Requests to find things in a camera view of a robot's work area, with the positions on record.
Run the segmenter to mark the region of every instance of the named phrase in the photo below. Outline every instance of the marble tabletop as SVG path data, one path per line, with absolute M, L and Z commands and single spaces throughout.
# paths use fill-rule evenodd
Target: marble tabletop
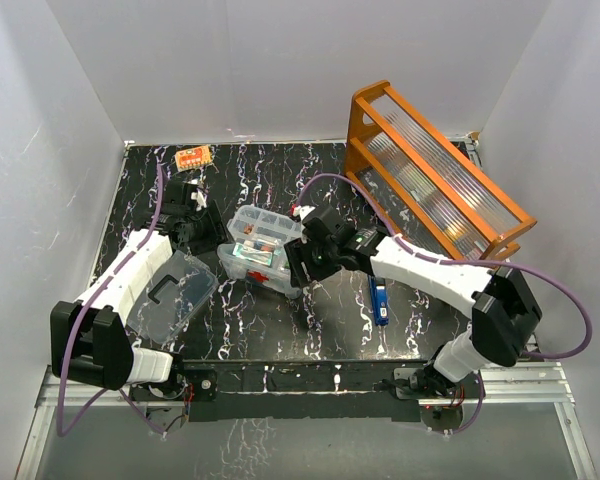
M 170 178 L 174 154 L 189 145 L 131 146 L 125 153 L 119 186 L 106 226 L 95 276 L 116 257 L 129 232 L 155 207 L 156 162 Z M 287 214 L 299 189 L 321 172 L 343 171 L 343 143 L 243 144 L 211 146 L 213 164 L 183 178 L 201 177 L 223 220 L 238 207 L 255 205 Z M 328 202 L 357 226 L 376 223 L 364 200 L 338 180 L 323 180 L 308 203 Z M 408 211 L 400 212 L 408 234 L 421 228 Z M 466 328 L 467 319 L 450 306 L 407 285 L 388 282 L 389 325 L 376 327 L 370 310 L 368 278 L 341 271 L 313 285 L 297 300 L 227 278 L 215 252 L 198 257 L 220 282 L 209 307 L 173 341 L 151 345 L 186 359 L 384 359 L 427 360 L 444 342 Z

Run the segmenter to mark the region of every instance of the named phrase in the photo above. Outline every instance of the blue object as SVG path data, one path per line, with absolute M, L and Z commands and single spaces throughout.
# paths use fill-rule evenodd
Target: blue object
M 369 275 L 369 290 L 371 290 L 371 306 L 376 327 L 384 327 L 389 324 L 387 283 L 384 278 Z

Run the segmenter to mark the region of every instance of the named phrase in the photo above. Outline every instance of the white wall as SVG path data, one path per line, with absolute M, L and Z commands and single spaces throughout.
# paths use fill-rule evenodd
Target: white wall
M 343 138 L 387 78 L 445 133 L 481 129 L 548 0 L 47 0 L 122 138 Z
M 49 312 L 85 287 L 122 142 L 43 0 L 0 0 L 0 479 L 49 362 Z
M 600 474 L 600 0 L 552 3 L 480 138 L 490 176 L 538 217 L 516 259 L 571 285 L 593 316 L 590 348 L 564 365 Z M 572 348 L 577 312 L 534 287 L 542 346 Z

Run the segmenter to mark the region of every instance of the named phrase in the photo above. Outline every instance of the wooden frame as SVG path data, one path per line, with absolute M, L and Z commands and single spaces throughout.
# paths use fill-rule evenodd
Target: wooden frame
M 431 166 L 416 149 L 398 132 L 394 126 L 387 121 L 371 103 L 381 96 L 388 96 L 400 109 L 407 113 L 416 123 L 422 127 L 437 144 L 447 151 L 454 160 L 462 164 L 469 175 L 479 182 L 487 191 L 493 195 L 508 212 L 511 213 L 519 224 L 505 232 L 496 231 L 492 225 L 482 218 L 454 188 Z M 432 219 L 420 207 L 418 202 L 407 192 L 387 171 L 382 163 L 375 158 L 373 153 L 365 146 L 365 142 L 384 133 L 396 147 L 409 158 L 413 164 L 425 175 L 433 185 L 457 208 L 458 212 L 470 223 L 475 230 L 484 238 L 486 249 L 480 258 L 504 259 L 516 252 L 520 246 L 514 243 L 520 235 L 527 232 L 536 224 L 536 219 L 527 214 L 511 198 L 509 198 L 490 178 L 467 159 L 447 138 L 442 135 L 431 123 L 429 123 L 412 105 L 410 105 L 391 84 L 383 80 L 358 90 L 351 102 L 351 114 L 349 117 L 349 131 L 347 134 L 347 152 L 345 157 L 345 174 L 358 186 L 367 189 L 358 179 L 358 172 L 368 167 L 375 169 L 387 182 L 387 184 L 400 197 L 405 205 L 413 211 L 418 219 L 429 229 L 447 254 L 454 259 L 462 259 L 464 256 L 453 245 L 447 235 L 432 221 Z M 391 220 L 397 231 L 401 229 Z

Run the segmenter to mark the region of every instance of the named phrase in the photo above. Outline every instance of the clear plastic box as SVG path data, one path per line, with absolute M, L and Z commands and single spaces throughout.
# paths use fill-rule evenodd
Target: clear plastic box
M 291 272 L 284 244 L 302 236 L 302 225 L 284 215 L 253 205 L 243 205 L 227 223 L 235 243 L 218 247 L 218 257 L 229 278 L 298 298 L 291 286 Z
M 218 279 L 205 263 L 177 251 L 149 280 L 127 325 L 142 338 L 165 344 L 182 331 L 217 288 Z

